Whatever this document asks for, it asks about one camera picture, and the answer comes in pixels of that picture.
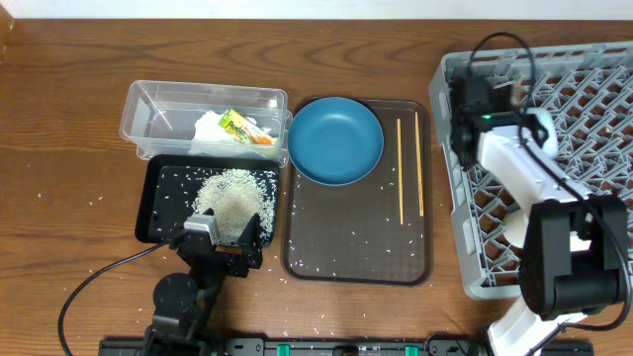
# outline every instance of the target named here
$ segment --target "white wall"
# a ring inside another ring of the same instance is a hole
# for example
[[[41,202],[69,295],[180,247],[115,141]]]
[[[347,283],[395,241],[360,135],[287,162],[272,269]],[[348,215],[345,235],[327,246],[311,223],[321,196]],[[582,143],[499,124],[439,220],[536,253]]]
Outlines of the white wall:
[[[632,0],[0,0],[22,18],[633,20]]]

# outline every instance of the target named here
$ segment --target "gray dish rack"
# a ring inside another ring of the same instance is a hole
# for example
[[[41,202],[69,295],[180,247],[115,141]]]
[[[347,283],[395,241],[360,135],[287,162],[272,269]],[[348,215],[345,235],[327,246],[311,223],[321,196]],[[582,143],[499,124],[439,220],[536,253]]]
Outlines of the gray dish rack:
[[[537,66],[534,106],[555,121],[559,166],[596,194],[616,192],[628,206],[629,260],[633,259],[633,42],[532,49]],[[451,187],[451,224],[462,284],[476,300],[516,298],[520,250],[503,237],[503,217],[517,209],[496,177],[480,166],[462,171],[450,149],[448,83],[466,73],[470,52],[446,54],[429,86],[437,141]],[[473,62],[494,85],[522,81],[523,49],[486,50]]]

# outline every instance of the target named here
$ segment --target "brown tray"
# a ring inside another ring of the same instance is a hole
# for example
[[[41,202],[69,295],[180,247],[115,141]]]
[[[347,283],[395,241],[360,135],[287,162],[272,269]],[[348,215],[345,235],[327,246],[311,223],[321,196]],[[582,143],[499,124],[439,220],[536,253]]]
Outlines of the brown tray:
[[[383,127],[383,156],[367,177],[342,187],[320,185],[291,167],[282,264],[297,279],[418,285],[430,276],[433,265],[428,113],[412,101],[359,102],[376,114]],[[423,217],[419,212],[415,113]],[[401,119],[402,135],[403,224],[397,119]]]

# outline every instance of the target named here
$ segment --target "plastic tray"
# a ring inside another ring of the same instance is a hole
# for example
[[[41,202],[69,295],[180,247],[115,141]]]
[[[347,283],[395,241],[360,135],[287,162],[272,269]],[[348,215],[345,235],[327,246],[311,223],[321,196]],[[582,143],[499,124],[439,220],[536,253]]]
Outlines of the plastic tray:
[[[633,42],[532,51],[538,72],[534,105],[554,116],[559,140],[556,162],[596,194],[616,192],[629,208],[633,239]],[[448,82],[465,74],[469,56],[469,52],[446,54],[429,86],[437,141],[448,170],[462,283],[473,299],[515,298],[520,294],[516,285],[520,251],[503,238],[502,219],[516,206],[496,178],[480,166],[463,172],[450,149]],[[522,49],[487,50],[478,53],[473,69],[501,84],[526,80],[529,61]]]
[[[139,80],[128,93],[120,133],[138,146],[141,159],[157,154],[207,154],[288,163],[286,133],[292,114],[283,90],[216,84]],[[208,111],[235,109],[270,129],[274,144],[193,141],[196,122]]]
[[[360,102],[376,114],[383,127],[382,158],[368,176],[341,187],[320,185],[291,168],[282,263],[297,279],[418,285],[430,276],[433,264],[429,117],[415,102]],[[417,191],[416,113],[423,217]],[[402,125],[403,224],[397,119]]]
[[[147,164],[136,218],[136,239],[155,243],[173,236],[175,226],[182,226],[194,214],[191,203],[202,188],[204,179],[225,169],[249,170],[264,181],[267,198],[275,199],[277,210],[279,167],[272,161],[161,154],[151,158]],[[274,231],[262,231],[259,236],[261,246],[268,246],[273,235]]]

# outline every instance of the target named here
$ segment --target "clear plastic container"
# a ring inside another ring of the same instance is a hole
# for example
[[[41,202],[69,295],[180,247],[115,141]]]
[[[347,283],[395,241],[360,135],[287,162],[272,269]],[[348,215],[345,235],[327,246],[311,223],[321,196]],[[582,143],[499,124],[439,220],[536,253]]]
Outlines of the clear plastic container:
[[[283,90],[229,85],[139,80],[132,84],[123,113],[121,137],[138,146],[141,159],[157,154],[208,154],[288,163],[286,133],[292,120]],[[209,111],[235,109],[270,129],[274,144],[192,140],[196,122]]]

